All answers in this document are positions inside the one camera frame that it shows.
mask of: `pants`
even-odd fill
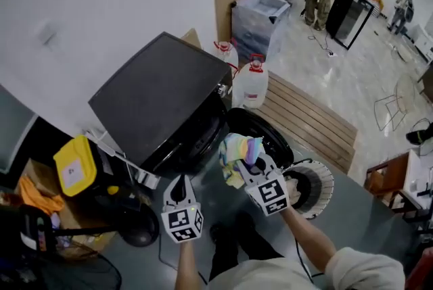
[[[272,246],[261,237],[253,228],[243,231],[237,238],[241,248],[246,252],[250,260],[269,260],[283,258]],[[215,254],[212,259],[212,270],[209,281],[220,273],[237,266],[237,243],[234,238],[216,244]]]
[[[317,6],[316,27],[325,28],[327,16],[331,9],[331,0],[305,0],[305,22],[310,26],[315,19],[315,9]]]
[[[401,30],[405,26],[406,18],[405,18],[405,10],[401,9],[400,7],[395,11],[394,17],[392,18],[390,31],[394,29],[396,26],[397,29],[395,31],[395,34],[400,34]]]

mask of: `white water jug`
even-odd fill
[[[252,54],[250,65],[245,65],[236,77],[236,83],[239,85],[237,92],[240,87],[244,92],[242,104],[250,108],[259,108],[265,101],[268,80],[269,74],[264,55]]]
[[[234,78],[239,66],[239,58],[235,46],[227,41],[220,41],[219,43],[214,41],[214,45],[216,48],[215,57],[231,66],[231,77]]]

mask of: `wooden pallet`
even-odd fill
[[[357,129],[299,88],[269,73],[265,102],[252,111],[348,173]]]

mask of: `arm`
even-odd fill
[[[329,238],[292,207],[281,215],[306,256],[332,281],[334,289],[404,289],[405,273],[399,262],[351,248],[336,251]]]
[[[200,290],[200,287],[192,242],[184,242],[181,244],[175,290]]]
[[[281,215],[311,263],[325,272],[327,263],[336,253],[331,240],[291,206],[281,211]]]

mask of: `cardboard box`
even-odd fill
[[[25,174],[32,180],[36,189],[43,195],[53,197],[62,193],[57,172],[49,166],[29,159],[21,176]],[[20,194],[20,187],[18,185],[15,188],[15,194]]]
[[[53,168],[29,159],[21,175],[25,174],[45,196],[52,197],[62,194],[57,172]],[[19,194],[19,191],[17,185],[15,193]],[[65,207],[58,212],[61,228],[106,226],[106,223],[101,219],[100,208],[94,201],[88,202],[88,199],[80,197],[80,195],[72,199],[63,195],[63,199]],[[61,250],[60,254],[65,258],[83,258],[92,251],[101,252],[115,234],[113,232],[98,236],[73,236],[70,241],[71,246]]]

